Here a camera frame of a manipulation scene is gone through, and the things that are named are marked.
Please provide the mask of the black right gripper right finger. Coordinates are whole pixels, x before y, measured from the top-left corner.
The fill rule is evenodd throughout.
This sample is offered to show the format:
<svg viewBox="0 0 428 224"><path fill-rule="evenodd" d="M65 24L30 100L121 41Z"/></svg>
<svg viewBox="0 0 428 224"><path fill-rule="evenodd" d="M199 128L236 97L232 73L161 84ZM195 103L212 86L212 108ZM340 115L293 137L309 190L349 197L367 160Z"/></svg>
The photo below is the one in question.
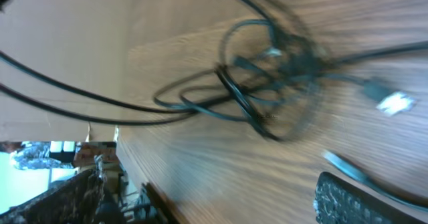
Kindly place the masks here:
<svg viewBox="0 0 428 224"><path fill-rule="evenodd" d="M313 207L319 224L424 224L329 172L318 177Z"/></svg>

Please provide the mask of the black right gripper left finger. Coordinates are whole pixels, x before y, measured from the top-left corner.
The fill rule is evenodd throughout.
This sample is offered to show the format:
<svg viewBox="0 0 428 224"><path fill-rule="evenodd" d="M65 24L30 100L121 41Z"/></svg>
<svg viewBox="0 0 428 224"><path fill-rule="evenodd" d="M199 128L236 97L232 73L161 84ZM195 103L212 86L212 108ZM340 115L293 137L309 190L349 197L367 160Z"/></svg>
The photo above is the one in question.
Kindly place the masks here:
<svg viewBox="0 0 428 224"><path fill-rule="evenodd" d="M2 224L62 224L102 222L104 176L102 155L95 167L1 214Z"/></svg>

